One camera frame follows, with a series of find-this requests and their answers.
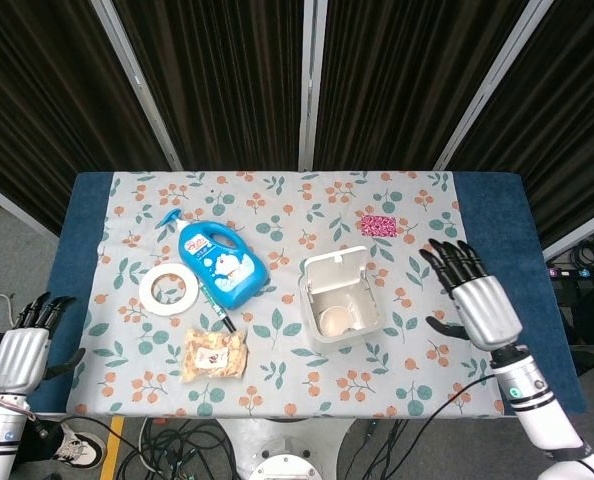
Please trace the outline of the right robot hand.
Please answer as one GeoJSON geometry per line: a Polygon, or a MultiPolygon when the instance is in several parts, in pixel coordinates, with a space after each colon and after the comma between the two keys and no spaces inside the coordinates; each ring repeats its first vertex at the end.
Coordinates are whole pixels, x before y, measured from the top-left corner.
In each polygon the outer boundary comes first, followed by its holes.
{"type": "Polygon", "coordinates": [[[494,352],[516,343],[522,324],[500,282],[488,274],[477,252],[466,242],[429,240],[433,250],[420,255],[435,272],[453,301],[460,325],[448,325],[428,316],[428,325],[441,335],[470,341],[482,351],[494,352]]]}

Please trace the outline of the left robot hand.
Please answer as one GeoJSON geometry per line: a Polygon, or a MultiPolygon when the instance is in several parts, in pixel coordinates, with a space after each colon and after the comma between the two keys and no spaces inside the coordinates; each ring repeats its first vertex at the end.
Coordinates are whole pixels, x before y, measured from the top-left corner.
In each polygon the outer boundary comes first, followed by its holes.
{"type": "Polygon", "coordinates": [[[28,395],[44,380],[70,373],[82,361],[79,348],[62,364],[48,366],[52,339],[67,308],[75,301],[59,296],[48,302],[50,293],[28,303],[17,315],[0,343],[0,394],[28,395]]]}

